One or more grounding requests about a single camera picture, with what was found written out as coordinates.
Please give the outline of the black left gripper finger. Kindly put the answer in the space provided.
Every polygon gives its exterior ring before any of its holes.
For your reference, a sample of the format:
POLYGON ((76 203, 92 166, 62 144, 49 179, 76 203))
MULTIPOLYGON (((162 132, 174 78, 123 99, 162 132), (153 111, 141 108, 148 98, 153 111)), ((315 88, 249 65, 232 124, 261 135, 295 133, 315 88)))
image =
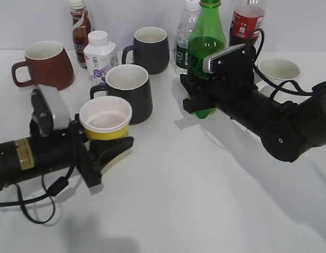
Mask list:
POLYGON ((88 151, 88 172, 97 173, 118 155, 133 147, 134 137, 113 140, 90 141, 88 151))

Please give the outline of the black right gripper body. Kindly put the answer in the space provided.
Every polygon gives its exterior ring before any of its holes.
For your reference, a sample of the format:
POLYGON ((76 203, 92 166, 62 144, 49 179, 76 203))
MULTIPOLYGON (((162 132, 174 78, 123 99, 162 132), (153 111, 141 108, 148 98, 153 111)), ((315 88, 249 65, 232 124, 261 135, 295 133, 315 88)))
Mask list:
POLYGON ((246 46, 245 52, 239 61, 221 65, 214 78, 205 81, 204 89, 197 96, 209 96, 215 108, 225 113, 257 113, 258 95, 253 73, 257 50, 246 46))

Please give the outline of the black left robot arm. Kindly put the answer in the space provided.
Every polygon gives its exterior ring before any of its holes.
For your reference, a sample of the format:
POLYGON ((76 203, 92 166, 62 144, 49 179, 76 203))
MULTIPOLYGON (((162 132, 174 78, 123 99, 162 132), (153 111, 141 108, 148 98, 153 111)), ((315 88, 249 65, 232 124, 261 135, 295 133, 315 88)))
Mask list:
POLYGON ((88 188, 95 187, 102 182, 103 168, 133 143, 133 137, 90 141, 78 118, 48 136, 31 121, 29 137, 0 143, 0 191, 70 166, 77 168, 88 188))

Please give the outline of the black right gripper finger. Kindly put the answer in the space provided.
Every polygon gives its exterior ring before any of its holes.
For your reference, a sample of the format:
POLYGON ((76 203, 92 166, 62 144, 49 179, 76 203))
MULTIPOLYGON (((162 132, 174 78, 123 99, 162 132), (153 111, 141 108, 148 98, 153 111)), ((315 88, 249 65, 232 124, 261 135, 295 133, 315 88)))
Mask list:
POLYGON ((183 109, 190 114, 203 111, 213 114, 216 111, 213 100, 207 95, 198 95, 184 99, 183 109))
POLYGON ((194 98, 204 89, 205 80, 193 75, 181 74, 181 85, 185 88, 190 98, 194 98))

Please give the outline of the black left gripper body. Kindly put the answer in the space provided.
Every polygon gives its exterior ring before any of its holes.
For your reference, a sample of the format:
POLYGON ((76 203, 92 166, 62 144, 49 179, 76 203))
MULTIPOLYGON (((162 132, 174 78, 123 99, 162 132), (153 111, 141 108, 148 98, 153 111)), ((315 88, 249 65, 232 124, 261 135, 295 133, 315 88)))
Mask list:
POLYGON ((69 134, 72 144, 70 170, 76 168, 88 188, 99 185, 102 182, 102 167, 95 153, 96 142, 88 140, 78 113, 69 124, 69 134))

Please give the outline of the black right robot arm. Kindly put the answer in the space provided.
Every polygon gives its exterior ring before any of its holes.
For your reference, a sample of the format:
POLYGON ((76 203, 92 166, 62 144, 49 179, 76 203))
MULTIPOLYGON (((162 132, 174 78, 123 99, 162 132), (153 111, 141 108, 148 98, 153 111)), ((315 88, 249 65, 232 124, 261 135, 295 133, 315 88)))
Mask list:
POLYGON ((311 92, 296 86, 292 94, 305 97, 302 103, 279 103, 274 95, 259 92, 254 83, 257 56, 253 46, 232 46, 203 60, 203 70, 213 74, 212 79, 182 74, 180 82, 189 95, 184 110, 219 109, 260 137, 267 152, 283 162, 326 145, 326 81, 311 92))

